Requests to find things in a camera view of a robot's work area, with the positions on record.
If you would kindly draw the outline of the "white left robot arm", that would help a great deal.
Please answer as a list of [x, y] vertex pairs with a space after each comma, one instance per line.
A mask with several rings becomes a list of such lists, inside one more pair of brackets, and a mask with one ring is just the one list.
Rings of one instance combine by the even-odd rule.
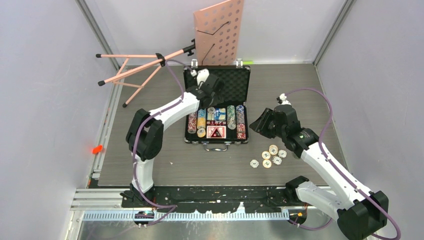
[[195, 76], [196, 85], [182, 90], [173, 101], [150, 111], [139, 109], [126, 135], [132, 158], [130, 189], [141, 207], [153, 202], [154, 159], [163, 146], [164, 132], [180, 119], [199, 109], [213, 107], [223, 102], [224, 81], [215, 74], [201, 70]]

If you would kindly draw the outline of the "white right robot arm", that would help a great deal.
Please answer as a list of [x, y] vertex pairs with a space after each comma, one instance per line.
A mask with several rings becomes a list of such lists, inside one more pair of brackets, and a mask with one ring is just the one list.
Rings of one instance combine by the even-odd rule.
[[301, 126], [291, 105], [266, 108], [249, 128], [268, 139], [281, 138], [286, 149], [311, 166], [332, 189], [328, 192], [299, 176], [285, 184], [288, 203], [316, 207], [333, 219], [349, 240], [363, 240], [387, 225], [388, 218], [381, 211], [388, 211], [388, 197], [370, 190], [333, 160], [318, 135]]

